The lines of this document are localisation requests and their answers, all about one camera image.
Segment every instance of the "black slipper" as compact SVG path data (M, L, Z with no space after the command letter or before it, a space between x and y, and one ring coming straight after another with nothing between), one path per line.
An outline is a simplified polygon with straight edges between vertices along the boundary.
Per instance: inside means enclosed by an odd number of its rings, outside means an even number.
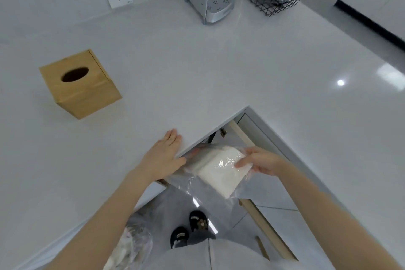
M184 226L176 227L170 236L170 247L173 248L175 242L188 239L188 231Z
M207 216L201 211L191 211L190 227L191 232L193 232L194 230L207 230L208 229Z

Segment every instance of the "countertop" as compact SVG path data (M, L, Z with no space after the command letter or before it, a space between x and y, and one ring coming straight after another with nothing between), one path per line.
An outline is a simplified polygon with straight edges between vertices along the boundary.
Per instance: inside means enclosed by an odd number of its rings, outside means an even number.
M88 48L123 99L76 120L38 68ZM405 265L401 77L303 4L268 18L237 0L204 26L154 0L2 44L0 60L0 268L91 216L167 129L183 152L246 106Z

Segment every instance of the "brown flower charm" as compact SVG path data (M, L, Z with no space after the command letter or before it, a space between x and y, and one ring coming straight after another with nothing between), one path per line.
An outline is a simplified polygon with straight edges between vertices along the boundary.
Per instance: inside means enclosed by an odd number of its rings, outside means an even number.
M206 220L200 219L200 220L197 222L197 225L198 225L198 229L199 229L199 230L207 230L207 229L208 229L208 225L207 225L207 221L206 221Z

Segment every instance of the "person's right arm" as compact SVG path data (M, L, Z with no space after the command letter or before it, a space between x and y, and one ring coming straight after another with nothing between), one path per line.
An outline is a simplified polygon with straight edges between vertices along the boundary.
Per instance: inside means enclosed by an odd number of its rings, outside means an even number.
M248 155L235 166L253 163L254 170L279 177L337 270L402 269L357 220L319 191L294 165L259 147L246 151Z

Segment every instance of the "oval hole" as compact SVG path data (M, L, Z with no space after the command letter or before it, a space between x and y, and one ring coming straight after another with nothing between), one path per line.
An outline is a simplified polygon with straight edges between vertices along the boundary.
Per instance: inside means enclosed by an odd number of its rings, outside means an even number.
M72 69L71 71L68 71L65 73L61 80L63 82L72 82L79 80L80 78L83 78L84 76L87 75L89 72L89 69L87 67L79 67L78 69Z

